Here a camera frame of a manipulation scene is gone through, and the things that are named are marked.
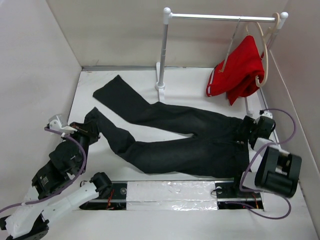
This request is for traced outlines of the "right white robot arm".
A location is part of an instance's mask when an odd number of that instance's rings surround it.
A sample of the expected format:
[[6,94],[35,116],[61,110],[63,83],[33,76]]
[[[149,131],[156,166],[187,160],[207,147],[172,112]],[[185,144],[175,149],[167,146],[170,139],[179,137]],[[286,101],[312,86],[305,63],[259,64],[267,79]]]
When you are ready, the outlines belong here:
[[231,191],[235,196],[243,197],[249,190],[286,198],[295,195],[302,158],[269,139],[275,125],[273,117],[267,114],[262,114],[257,119],[244,117],[238,133],[247,140],[255,155],[241,179],[231,184]]

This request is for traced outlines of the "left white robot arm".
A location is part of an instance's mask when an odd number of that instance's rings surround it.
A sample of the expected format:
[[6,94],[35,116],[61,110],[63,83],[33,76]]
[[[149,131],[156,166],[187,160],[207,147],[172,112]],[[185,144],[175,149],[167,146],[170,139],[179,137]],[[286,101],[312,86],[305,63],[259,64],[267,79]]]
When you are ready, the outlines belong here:
[[107,198],[112,192],[109,177],[105,172],[97,172],[77,190],[51,204],[52,198],[86,171],[89,146],[99,140],[100,133],[93,121],[58,126],[51,122],[44,130],[59,135],[62,141],[33,177],[23,202],[1,209],[16,209],[0,219],[0,229],[8,233],[9,240],[40,240],[54,221],[90,200]]

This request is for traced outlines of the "black denim trousers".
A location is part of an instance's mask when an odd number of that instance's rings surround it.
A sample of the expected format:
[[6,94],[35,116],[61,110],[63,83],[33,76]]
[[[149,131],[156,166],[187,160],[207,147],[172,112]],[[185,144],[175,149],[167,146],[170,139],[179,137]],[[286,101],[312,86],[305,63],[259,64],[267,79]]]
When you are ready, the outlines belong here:
[[93,97],[131,124],[186,135],[169,141],[137,141],[93,108],[84,120],[95,122],[111,150],[145,174],[233,178],[250,163],[248,140],[239,132],[240,118],[189,106],[148,103],[120,76],[96,90]]

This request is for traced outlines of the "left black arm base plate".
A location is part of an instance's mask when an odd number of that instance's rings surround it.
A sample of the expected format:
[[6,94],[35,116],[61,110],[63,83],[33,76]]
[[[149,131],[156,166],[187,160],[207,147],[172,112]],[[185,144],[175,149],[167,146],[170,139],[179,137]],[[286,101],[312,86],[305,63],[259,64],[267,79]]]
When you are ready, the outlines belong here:
[[127,209],[127,192],[128,183],[126,181],[116,181],[112,185],[110,194],[103,198],[98,197],[92,199],[79,208],[81,210],[95,211],[95,210],[106,210],[106,211],[120,211]]

